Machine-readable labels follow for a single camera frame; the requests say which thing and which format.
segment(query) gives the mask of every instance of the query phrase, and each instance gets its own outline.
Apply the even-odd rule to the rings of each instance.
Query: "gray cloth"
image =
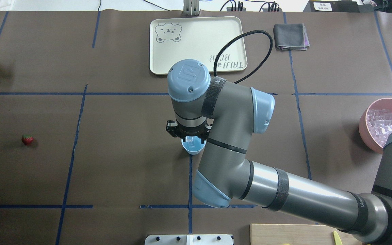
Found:
[[[273,32],[280,50],[306,50],[310,46],[304,24],[276,24]]]

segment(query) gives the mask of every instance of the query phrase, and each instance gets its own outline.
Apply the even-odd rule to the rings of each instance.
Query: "white plate with holes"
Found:
[[[234,245],[228,234],[149,235],[145,245]]]
[[[163,75],[176,62],[195,59],[212,72],[216,55],[240,34],[241,21],[234,16],[154,20],[150,25],[149,68]],[[246,66],[244,40],[240,39],[221,55],[217,71],[242,71]]]

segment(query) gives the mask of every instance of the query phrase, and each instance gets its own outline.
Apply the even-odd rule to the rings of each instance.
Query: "pink bowl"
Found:
[[[378,99],[373,102],[367,110],[362,114],[361,119],[359,120],[359,134],[361,135],[364,143],[370,147],[374,152],[379,154],[383,154],[383,147],[378,144],[375,138],[370,134],[369,129],[367,128],[367,113],[369,110],[383,110],[388,109],[392,112],[392,98],[384,98]]]

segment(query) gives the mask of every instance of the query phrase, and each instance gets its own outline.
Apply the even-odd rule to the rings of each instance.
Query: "beige tray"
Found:
[[[150,25],[149,68],[167,74],[183,59],[196,59],[213,71],[214,59],[233,38],[242,34],[237,17],[157,19]],[[242,71],[247,66],[243,39],[232,44],[219,58],[218,71]]]

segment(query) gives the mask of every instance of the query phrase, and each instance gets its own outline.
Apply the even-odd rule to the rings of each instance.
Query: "robot logo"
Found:
[[[197,75],[200,73],[200,68],[196,66],[183,65],[179,71],[178,78],[190,82],[196,81]]]

